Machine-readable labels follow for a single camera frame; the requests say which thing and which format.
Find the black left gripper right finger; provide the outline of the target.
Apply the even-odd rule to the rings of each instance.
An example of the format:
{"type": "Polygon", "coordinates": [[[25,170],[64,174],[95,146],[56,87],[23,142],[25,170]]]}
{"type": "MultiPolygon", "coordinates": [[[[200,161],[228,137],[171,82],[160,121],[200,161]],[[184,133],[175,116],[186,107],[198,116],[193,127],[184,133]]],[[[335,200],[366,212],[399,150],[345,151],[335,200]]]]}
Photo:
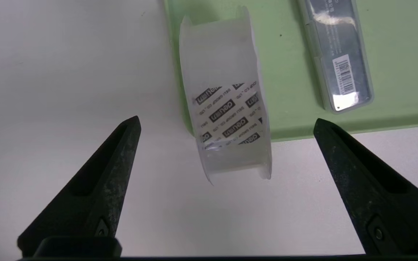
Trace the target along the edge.
{"type": "Polygon", "coordinates": [[[418,188],[340,126],[313,135],[365,253],[418,256],[418,188]]]}

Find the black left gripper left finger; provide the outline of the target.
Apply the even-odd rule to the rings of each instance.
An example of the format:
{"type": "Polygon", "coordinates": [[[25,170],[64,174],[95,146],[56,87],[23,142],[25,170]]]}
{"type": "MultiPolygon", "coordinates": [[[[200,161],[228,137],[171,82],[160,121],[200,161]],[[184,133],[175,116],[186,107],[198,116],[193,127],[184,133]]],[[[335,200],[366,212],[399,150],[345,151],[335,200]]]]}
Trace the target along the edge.
{"type": "Polygon", "coordinates": [[[119,256],[115,237],[141,134],[121,122],[18,237],[23,256],[119,256]]]}

